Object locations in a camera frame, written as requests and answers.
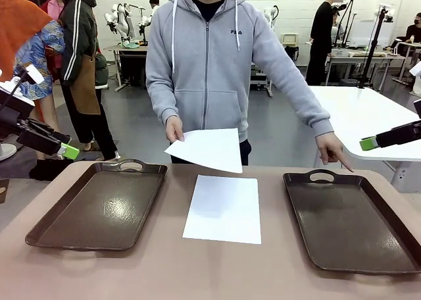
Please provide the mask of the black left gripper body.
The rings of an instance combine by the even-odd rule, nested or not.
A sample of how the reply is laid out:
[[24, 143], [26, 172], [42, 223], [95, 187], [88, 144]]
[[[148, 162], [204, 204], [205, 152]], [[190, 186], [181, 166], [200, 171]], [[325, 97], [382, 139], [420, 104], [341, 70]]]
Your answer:
[[22, 124], [33, 110], [33, 101], [16, 95], [2, 107], [8, 97], [9, 93], [1, 89], [1, 138], [7, 138], [11, 134], [19, 136], [23, 129]]

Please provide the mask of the person's left hand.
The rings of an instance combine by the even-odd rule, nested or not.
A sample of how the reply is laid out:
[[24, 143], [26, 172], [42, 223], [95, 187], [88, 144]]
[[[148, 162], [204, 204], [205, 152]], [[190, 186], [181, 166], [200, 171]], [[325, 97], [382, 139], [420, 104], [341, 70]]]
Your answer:
[[323, 165], [340, 162], [348, 171], [353, 172], [350, 162], [343, 153], [343, 146], [333, 132], [315, 137]]

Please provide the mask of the person's right hand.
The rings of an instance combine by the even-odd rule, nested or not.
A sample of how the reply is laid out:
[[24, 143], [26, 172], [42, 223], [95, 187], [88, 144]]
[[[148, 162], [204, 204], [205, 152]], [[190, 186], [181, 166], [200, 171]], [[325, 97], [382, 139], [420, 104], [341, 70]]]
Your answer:
[[183, 141], [184, 133], [182, 130], [182, 121], [178, 116], [170, 116], [166, 121], [166, 138], [170, 143]]

